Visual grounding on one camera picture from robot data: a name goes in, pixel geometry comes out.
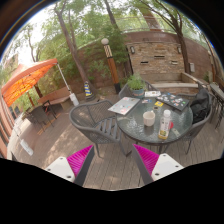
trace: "patio table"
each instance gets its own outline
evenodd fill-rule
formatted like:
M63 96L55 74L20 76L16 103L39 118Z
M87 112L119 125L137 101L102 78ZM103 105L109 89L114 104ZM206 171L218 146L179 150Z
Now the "patio table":
M161 154L164 145L168 146L169 144L178 141L188 132L192 126L193 113L189 105L180 112L165 103L162 107L158 107L157 110L154 110L153 107L157 100L154 97L147 99L151 99L152 102L142 103L142 100L140 100L140 102L126 115L117 114L117 124L122 132L135 140L136 143L141 142L143 144L159 146L159 153ZM153 126L148 127L143 123L143 114L146 111L151 110L155 113L155 123ZM163 115L164 110L171 110L171 119L173 122L173 128L171 128L166 140L158 137L160 118Z
M214 83L211 83L210 87L211 87L213 93L215 93L216 96L218 96L221 100L224 101L224 92L219 88L219 86L217 86Z
M216 125L215 128L217 128L220 123L221 123L221 120L222 120L222 116L223 116L223 108L224 108L224 92L219 88L219 86L217 86L216 84L214 83L211 83L210 84L210 87L211 87L211 90L212 90L212 93L215 95L215 98L216 98L216 110L218 112L218 108L219 106L221 106L221 110L220 110L220 115L219 115L219 119L218 119L218 123Z

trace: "patio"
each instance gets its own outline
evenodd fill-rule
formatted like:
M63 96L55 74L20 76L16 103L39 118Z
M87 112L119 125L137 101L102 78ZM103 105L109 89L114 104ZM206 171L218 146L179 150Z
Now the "patio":
M110 100L113 104L118 101L118 95L113 94L112 91L105 97L101 96L101 99L103 98ZM99 97L96 97L91 102L96 102L98 99ZM27 119L22 121L20 117L16 121L22 131L20 137L29 144L34 154L32 156L28 155L19 144L19 139L13 131L8 145L8 158L11 158L11 150L19 162L45 169L59 156L67 157L91 145L92 142L71 124L69 120L71 108L63 111L61 107L56 107L58 118L53 121L54 127L49 126L45 132L42 132L40 127L34 126ZM224 126L220 125L215 130L217 121L218 113L214 115L212 123L206 123L202 131L193 140L187 155L185 155L184 148L187 148L188 143L182 141L172 144L167 153L184 167L219 159L224 148L224 141L221 143ZM135 142L122 136L122 143L127 152L131 144ZM140 145L158 153L155 146ZM95 156L83 185L85 188L125 190L144 185L132 155L125 157L116 144L99 145L99 150L101 158L97 156L95 149Z

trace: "glass tabletop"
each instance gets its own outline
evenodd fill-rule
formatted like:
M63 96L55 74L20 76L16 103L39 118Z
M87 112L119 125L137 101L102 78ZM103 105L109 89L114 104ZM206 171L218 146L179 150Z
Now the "glass tabletop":
M183 137L192 126L193 114L189 105L182 111L178 111L173 107L163 104L162 107L158 107L154 110L155 97L145 98L151 99L151 103L142 103L142 99L139 103L132 108L126 115L117 114L117 124L120 129L129 137L136 141L140 141L146 144L163 145L177 141ZM153 126L148 127L143 123L143 114L146 111L153 110L156 117ZM173 122L173 128L170 129L169 136L166 140L158 137L160 128L160 118L163 115L164 110L171 110L171 120Z

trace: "orange umbrella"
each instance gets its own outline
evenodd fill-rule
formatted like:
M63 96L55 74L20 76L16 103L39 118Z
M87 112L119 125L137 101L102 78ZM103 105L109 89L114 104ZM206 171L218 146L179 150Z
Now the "orange umbrella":
M20 64L13 72L12 77L2 87L1 93L8 107L23 95L27 90L31 89L41 77L54 65L57 59L35 62L31 66Z

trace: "paper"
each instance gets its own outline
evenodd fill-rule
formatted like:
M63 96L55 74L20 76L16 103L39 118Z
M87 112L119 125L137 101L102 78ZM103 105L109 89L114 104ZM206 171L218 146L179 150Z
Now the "paper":
M124 97L108 110L118 114L126 115L139 102L139 100L140 99Z
M163 105L163 103L160 102L160 101L157 101L157 102L155 103L155 105L158 106L158 107L161 107L161 106Z
M145 97L160 96L160 95L161 95L160 91L146 91L145 92Z
M142 100L142 103L152 103L152 100L148 99L148 100Z

